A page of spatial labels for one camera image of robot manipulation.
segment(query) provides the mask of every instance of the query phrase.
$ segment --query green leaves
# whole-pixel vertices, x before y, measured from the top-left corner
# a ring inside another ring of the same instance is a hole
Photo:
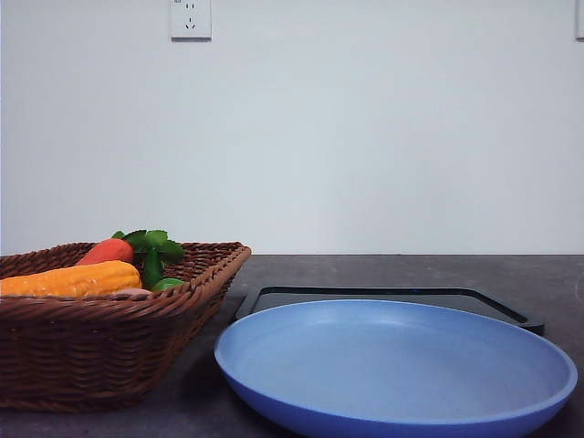
[[[144,235],[144,240],[148,246],[158,248],[168,240],[168,233],[163,230],[152,230]]]
[[[178,263],[184,257],[183,247],[173,240],[163,242],[162,245],[158,247],[158,252],[161,255],[162,262],[166,264]]]
[[[151,246],[144,259],[144,270],[142,272],[142,284],[150,289],[164,278],[162,275],[162,262],[156,248]]]
[[[134,253],[145,253],[147,246],[145,235],[146,230],[137,230],[125,235],[123,239],[134,248]]]
[[[142,284],[147,289],[164,279],[165,265],[178,263],[184,257],[183,247],[169,240],[163,230],[136,230],[127,235],[118,231],[112,237],[125,240],[134,249],[134,263],[142,265]]]

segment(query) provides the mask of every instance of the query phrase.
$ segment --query brown wicker basket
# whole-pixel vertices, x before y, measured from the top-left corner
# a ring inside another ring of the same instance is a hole
[[[93,245],[2,257],[0,278],[72,266]],[[0,297],[0,407],[88,412],[142,401],[251,254],[240,243],[182,247],[165,275],[187,282],[148,298]]]

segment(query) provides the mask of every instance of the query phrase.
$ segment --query gray table surface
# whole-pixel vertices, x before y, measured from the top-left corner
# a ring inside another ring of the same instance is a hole
[[[584,255],[253,255],[219,313],[141,405],[76,414],[0,410],[0,438],[297,437],[240,401],[213,358],[243,296],[268,286],[475,288],[545,322],[546,337],[584,376]],[[582,431],[580,378],[567,405],[529,438],[580,438]]]

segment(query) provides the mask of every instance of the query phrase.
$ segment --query plastic vegetable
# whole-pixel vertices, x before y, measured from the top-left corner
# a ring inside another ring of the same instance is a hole
[[[178,278],[163,278],[161,281],[156,283],[151,290],[152,292],[158,292],[159,290],[166,290],[169,287],[179,286],[182,283],[184,282]]]
[[[168,238],[163,230],[137,230],[125,235],[116,232],[113,238],[119,238],[134,248],[134,264],[142,267],[142,283],[151,289],[164,279],[164,266],[178,263],[184,256],[183,248]]]
[[[76,266],[92,265],[109,260],[121,260],[131,263],[134,258],[134,248],[121,239],[111,238],[93,246],[77,263]]]
[[[0,280],[3,296],[89,297],[133,287],[141,287],[140,274],[134,266],[120,260]]]

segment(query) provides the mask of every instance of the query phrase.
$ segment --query wall socket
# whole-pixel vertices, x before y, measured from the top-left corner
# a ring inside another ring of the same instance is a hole
[[[169,0],[172,41],[211,40],[211,0]]]

